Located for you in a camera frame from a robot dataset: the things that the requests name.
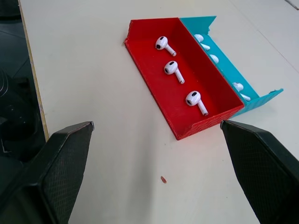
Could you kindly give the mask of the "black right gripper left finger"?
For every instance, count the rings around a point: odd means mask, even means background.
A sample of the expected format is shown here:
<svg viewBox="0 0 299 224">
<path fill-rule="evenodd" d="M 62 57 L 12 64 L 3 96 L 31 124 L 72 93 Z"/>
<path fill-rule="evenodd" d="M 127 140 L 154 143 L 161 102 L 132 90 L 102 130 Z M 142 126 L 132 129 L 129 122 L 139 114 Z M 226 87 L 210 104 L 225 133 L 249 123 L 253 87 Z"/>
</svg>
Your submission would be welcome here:
<svg viewBox="0 0 299 224">
<path fill-rule="evenodd" d="M 87 121 L 52 134 L 28 162 L 0 158 L 2 224 L 66 224 L 86 166 L 94 123 Z"/>
</svg>

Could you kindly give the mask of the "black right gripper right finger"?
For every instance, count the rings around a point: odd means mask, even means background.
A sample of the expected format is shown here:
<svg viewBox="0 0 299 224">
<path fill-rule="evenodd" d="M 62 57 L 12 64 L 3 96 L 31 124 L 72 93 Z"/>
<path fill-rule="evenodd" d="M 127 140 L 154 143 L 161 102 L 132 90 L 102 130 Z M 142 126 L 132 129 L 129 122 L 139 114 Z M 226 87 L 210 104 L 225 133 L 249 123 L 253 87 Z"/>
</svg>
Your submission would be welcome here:
<svg viewBox="0 0 299 224">
<path fill-rule="evenodd" d="M 262 224 L 299 222 L 299 162 L 270 132 L 221 122 L 236 178 Z"/>
</svg>

